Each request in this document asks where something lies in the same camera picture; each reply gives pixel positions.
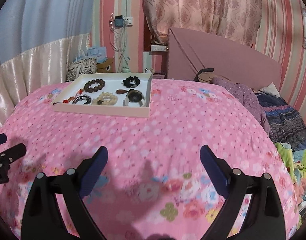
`pink bed sheet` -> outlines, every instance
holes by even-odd
[[[198,240],[224,199],[216,193],[200,159],[208,144],[217,157],[245,174],[269,172],[283,205],[286,233],[298,223],[296,196],[279,154],[255,118],[224,88],[187,81],[153,80],[151,116],[144,118],[53,111],[51,100],[68,84],[40,88],[23,99],[0,129],[26,156],[0,185],[2,217],[20,236],[25,201],[35,175],[64,173],[104,145],[108,164],[83,200],[108,240]],[[231,231],[238,232],[250,196]],[[69,232],[77,234],[62,198]]]

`power strip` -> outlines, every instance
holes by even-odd
[[[166,52],[168,51],[168,48],[165,45],[151,45],[151,51]]]

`pink curtain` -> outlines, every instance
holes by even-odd
[[[261,22],[261,0],[144,0],[153,43],[166,44],[169,27],[216,34],[251,46]]]

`charger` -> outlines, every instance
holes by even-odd
[[[116,16],[114,20],[114,25],[117,28],[122,28],[124,26],[124,18],[123,16]]]

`white pillow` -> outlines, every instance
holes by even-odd
[[[265,94],[274,96],[276,98],[280,97],[280,93],[276,89],[273,82],[271,84],[269,84],[267,87],[264,87],[264,88],[260,89],[260,91],[264,92]]]

